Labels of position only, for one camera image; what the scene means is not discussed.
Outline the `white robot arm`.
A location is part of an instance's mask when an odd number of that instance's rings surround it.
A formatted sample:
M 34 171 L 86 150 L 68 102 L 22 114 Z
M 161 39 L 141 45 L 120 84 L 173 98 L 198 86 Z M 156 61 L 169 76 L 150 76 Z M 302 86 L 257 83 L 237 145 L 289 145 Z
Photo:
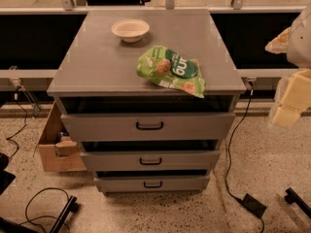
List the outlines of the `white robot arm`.
M 269 115 L 271 127 L 288 129 L 311 108 L 311 5 L 290 27 L 270 41 L 265 50 L 284 53 L 287 60 L 298 68 L 290 77 L 279 81 Z

